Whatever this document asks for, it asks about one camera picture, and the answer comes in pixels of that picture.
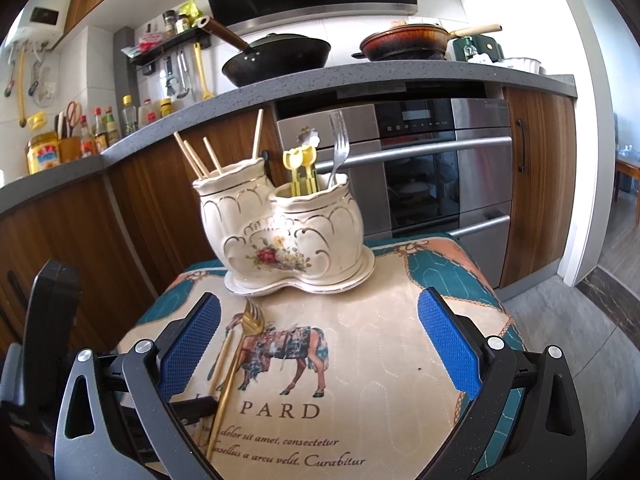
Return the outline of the wooden cabinet door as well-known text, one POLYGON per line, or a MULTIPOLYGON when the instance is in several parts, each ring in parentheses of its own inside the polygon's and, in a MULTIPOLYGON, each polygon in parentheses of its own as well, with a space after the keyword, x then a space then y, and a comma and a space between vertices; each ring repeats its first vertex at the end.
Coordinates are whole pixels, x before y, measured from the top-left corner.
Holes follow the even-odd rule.
POLYGON ((574 101, 506 87, 512 132, 511 223, 501 285, 527 278, 564 254, 576 179, 574 101))
MULTIPOLYGON (((258 110, 218 117, 181 133, 204 162, 208 139, 229 165, 252 151, 258 110)), ((160 294, 188 266, 212 260, 206 240, 194 172, 172 136, 116 162, 107 170, 119 212, 142 268, 160 294)))

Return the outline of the silver fork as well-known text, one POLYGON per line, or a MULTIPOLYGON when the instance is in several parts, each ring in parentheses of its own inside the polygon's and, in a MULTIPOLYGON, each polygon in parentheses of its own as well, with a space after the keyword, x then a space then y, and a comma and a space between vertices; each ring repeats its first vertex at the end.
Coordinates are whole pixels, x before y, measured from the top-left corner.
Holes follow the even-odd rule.
POLYGON ((343 113, 340 110, 332 110, 329 118, 334 136, 333 166, 328 179, 328 187, 330 188, 336 185, 337 170, 339 170, 344 162, 346 162, 346 159, 348 159, 350 146, 343 113))

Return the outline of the red brown pan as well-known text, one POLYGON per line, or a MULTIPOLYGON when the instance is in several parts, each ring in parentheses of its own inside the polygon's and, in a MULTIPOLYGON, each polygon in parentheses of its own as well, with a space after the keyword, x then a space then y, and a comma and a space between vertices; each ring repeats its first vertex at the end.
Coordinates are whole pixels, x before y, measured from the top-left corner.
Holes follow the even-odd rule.
POLYGON ((352 54, 356 60, 443 60, 450 41, 484 34, 501 32, 502 26, 491 24, 448 32, 437 25, 405 24, 367 36, 361 41, 359 51, 352 54))

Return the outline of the stainless steel oven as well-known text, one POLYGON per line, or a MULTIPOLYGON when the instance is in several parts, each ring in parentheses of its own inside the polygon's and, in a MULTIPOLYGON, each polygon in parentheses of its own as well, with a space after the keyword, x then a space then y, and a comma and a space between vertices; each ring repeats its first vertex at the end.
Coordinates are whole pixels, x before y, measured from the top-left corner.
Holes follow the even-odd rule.
POLYGON ((448 233, 491 287, 502 277, 510 230, 512 133, 506 101, 427 99, 322 110, 277 122, 294 148, 318 136, 322 174, 333 166, 333 131, 344 127, 348 175, 367 240, 448 233))

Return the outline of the right wooden cabinet door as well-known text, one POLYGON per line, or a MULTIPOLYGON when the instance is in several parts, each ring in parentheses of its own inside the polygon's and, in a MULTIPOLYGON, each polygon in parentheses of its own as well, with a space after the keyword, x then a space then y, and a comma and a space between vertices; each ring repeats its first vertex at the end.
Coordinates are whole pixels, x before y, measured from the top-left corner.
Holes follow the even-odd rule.
POLYGON ((511 223, 501 285, 527 278, 564 254, 576 179, 574 101, 506 87, 512 132, 511 223))

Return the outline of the black wall shelf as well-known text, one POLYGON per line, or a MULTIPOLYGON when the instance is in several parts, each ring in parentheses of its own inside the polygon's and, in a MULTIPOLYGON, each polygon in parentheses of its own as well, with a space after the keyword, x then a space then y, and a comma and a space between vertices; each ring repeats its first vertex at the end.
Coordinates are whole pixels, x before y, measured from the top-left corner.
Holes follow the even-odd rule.
POLYGON ((209 33, 203 29, 194 27, 178 34, 175 37, 166 39, 161 44, 140 53, 134 58, 130 58, 129 63, 135 66, 149 65, 171 50, 183 47, 186 44, 194 44, 194 42, 199 42, 204 49, 207 49, 212 45, 209 33))

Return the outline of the green yellow tulip utensil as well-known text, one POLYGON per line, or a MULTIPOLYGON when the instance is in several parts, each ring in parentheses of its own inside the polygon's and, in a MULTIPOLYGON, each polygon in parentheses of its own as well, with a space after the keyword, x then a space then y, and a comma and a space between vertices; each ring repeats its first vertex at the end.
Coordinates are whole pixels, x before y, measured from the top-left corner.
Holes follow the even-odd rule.
POLYGON ((290 190, 292 197, 300 195, 298 170, 303 165, 303 159, 303 150, 301 148, 292 148, 292 150, 284 151, 282 155, 283 166, 291 174, 290 190))

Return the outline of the gold fork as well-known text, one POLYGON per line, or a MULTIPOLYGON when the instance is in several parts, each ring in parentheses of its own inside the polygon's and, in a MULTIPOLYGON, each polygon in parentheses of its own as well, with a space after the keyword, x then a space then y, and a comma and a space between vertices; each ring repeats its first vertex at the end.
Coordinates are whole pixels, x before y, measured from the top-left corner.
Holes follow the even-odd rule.
POLYGON ((245 310, 241 318, 242 333, 240 341, 236 346, 231 366, 227 372, 226 379, 224 380, 224 388, 222 388, 221 396, 218 402, 218 410, 213 421, 212 429, 210 430, 206 460, 209 462, 212 460, 215 453, 215 444, 217 442, 219 431, 221 430, 222 423, 224 422, 224 412, 226 411, 228 401, 231 396, 231 389, 234 382, 234 376, 236 370, 240 365, 240 361, 243 354, 243 347, 247 337, 253 337, 261 334, 265 329, 265 318, 262 314, 260 307, 256 306, 253 300, 248 298, 246 300, 245 310))

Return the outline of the oil bottle yellow cap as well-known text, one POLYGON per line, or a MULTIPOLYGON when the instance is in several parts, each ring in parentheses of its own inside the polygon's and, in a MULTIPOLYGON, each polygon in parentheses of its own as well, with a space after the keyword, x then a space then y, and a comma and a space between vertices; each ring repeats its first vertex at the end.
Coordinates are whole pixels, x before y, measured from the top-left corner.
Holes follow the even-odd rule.
POLYGON ((122 117, 125 123, 125 136, 138 130, 138 112, 130 94, 122 97, 122 117))

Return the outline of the wooden chopstick lone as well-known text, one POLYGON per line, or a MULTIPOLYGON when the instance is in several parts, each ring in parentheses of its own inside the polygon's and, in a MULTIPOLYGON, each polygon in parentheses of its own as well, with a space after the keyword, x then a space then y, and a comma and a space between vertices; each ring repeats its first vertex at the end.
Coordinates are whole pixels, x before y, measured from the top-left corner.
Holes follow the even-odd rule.
POLYGON ((194 171, 196 178, 198 180, 202 180, 205 177, 205 174, 201 170, 200 166, 198 166, 198 163, 196 162, 195 158, 192 156, 188 146, 186 145, 186 141, 183 140, 183 138, 180 136, 178 131, 174 132, 174 138, 178 143, 178 145, 180 146, 180 150, 182 151, 183 156, 186 158, 186 161, 189 163, 192 170, 194 171))

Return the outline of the white water heater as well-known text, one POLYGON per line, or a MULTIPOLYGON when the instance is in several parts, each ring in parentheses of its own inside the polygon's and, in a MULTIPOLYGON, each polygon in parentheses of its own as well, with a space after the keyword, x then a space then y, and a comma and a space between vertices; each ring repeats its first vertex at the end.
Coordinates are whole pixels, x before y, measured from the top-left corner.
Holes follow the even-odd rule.
POLYGON ((52 48, 62 38, 69 7, 70 0, 28 0, 3 38, 2 47, 28 40, 45 42, 52 48))

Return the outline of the wooden chair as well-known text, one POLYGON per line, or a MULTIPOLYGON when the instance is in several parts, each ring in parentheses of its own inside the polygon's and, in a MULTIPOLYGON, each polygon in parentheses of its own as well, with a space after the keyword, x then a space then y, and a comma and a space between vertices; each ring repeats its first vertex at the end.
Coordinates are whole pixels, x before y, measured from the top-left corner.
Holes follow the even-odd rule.
MULTIPOLYGON (((630 177, 631 179, 638 180, 640 178, 640 165, 638 160, 633 159, 630 156, 617 155, 615 159, 615 171, 614 171, 614 188, 613 188, 613 200, 618 200, 620 195, 620 177, 622 175, 630 177)), ((636 199, 636 224, 639 224, 640 216, 640 197, 636 199)))

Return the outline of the yellow lid jar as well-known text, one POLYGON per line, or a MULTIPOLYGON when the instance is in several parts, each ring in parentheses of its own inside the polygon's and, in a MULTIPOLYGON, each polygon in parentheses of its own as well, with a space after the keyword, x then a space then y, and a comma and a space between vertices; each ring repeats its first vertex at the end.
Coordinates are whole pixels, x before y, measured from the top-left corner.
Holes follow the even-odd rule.
POLYGON ((26 148, 27 169, 29 174, 51 169, 61 165, 58 135, 54 132, 33 136, 26 148))

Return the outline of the printed quilted table mat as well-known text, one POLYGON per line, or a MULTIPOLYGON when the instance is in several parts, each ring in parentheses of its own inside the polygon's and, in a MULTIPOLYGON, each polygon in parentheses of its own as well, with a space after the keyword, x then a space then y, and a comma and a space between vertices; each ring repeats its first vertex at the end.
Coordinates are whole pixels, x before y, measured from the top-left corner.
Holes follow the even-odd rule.
POLYGON ((448 437, 468 403, 450 380, 418 318, 436 289, 487 336, 522 348, 518 330, 462 247, 441 235, 377 242, 370 278, 348 292, 281 289, 257 299, 262 338, 240 335, 244 298, 224 287, 224 267, 182 272, 118 344, 127 351, 183 318, 203 294, 221 322, 184 390, 217 393, 217 360, 244 352, 215 444, 189 434, 227 479, 412 479, 448 437))

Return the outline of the white ceramic double utensil holder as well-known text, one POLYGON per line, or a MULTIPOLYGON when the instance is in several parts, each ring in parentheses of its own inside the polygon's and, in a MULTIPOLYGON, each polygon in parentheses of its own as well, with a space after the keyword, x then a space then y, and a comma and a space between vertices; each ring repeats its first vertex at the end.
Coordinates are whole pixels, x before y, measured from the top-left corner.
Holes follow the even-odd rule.
POLYGON ((367 281, 375 256, 347 174, 319 177, 318 192, 276 188, 262 159, 245 159, 192 182, 206 238, 226 269, 224 286, 239 296, 285 287, 339 294, 367 281))

